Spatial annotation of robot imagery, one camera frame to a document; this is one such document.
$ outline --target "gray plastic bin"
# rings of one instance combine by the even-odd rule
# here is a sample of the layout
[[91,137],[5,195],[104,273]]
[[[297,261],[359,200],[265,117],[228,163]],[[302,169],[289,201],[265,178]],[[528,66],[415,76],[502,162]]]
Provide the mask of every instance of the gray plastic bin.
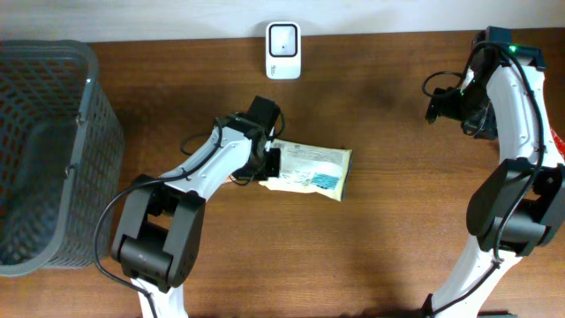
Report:
[[[123,153],[87,45],[0,43],[0,276],[90,264]],[[106,220],[100,246],[109,244]]]

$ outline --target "blue label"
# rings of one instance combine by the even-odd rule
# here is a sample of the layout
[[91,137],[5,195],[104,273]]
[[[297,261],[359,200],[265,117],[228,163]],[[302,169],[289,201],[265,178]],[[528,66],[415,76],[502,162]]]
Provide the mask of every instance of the blue label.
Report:
[[322,189],[335,190],[338,181],[338,177],[332,177],[323,173],[314,173],[312,184]]

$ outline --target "wooden tabletop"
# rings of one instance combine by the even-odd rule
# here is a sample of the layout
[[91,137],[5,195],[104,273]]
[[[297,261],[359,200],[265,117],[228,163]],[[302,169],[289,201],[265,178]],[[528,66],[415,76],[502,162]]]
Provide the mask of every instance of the wooden tabletop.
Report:
[[[421,307],[463,251],[471,195],[498,165],[494,141],[424,120],[422,80],[461,71],[475,32],[303,39],[302,76],[270,80],[264,40],[96,43],[100,80],[124,128],[120,186],[185,156],[216,116],[275,100],[282,139],[353,149],[346,200],[223,185],[207,204],[185,282],[191,317],[337,317]],[[545,98],[565,135],[565,30],[522,30],[547,62]],[[455,83],[438,80],[432,85]],[[104,265],[115,273],[117,263]],[[484,310],[565,316],[565,231],[502,278]],[[2,317],[139,317],[135,292],[93,267],[0,278]]]

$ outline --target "white wall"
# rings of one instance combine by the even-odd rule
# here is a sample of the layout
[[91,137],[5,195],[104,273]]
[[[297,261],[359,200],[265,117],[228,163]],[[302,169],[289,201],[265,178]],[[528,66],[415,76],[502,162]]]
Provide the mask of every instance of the white wall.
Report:
[[564,27],[563,0],[0,0],[0,39],[83,42]]

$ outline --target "orange object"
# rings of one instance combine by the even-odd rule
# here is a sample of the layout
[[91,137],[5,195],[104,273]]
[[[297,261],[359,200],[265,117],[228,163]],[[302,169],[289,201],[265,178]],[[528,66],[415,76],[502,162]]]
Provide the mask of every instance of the orange object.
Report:
[[553,128],[551,129],[551,135],[554,137],[555,146],[557,146],[557,150],[559,151],[561,156],[565,158],[565,142],[563,142],[563,140],[559,138],[559,136],[557,135],[557,133]]

